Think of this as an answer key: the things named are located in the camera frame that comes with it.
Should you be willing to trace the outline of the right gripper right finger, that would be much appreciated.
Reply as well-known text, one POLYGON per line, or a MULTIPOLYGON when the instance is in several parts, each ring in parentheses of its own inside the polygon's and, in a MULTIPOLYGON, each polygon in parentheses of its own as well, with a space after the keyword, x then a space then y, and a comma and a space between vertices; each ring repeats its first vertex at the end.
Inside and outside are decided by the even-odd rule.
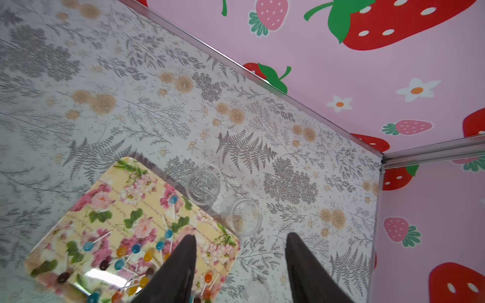
POLYGON ((285 259, 294 302, 352 301, 294 232, 287 235, 285 259))

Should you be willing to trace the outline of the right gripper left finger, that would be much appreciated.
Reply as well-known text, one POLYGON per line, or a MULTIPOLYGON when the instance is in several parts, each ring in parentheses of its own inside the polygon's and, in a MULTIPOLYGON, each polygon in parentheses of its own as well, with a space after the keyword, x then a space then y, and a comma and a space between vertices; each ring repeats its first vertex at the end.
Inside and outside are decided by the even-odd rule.
POLYGON ((197 262, 197 240, 184 236, 172 255, 133 302, 190 302, 197 262))

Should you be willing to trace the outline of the clear candy jar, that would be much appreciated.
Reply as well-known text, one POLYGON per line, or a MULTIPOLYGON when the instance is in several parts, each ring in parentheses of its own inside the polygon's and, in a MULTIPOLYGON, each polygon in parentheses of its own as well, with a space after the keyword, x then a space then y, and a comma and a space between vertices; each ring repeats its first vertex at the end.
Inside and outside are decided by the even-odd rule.
POLYGON ((229 209, 227 223, 240 237, 256 234, 262 225, 263 213, 258 203, 252 199, 239 199, 229 209))
POLYGON ((199 169, 191 174, 186 183, 188 198, 199 207, 215 203, 221 190, 221 182, 210 169, 199 169))

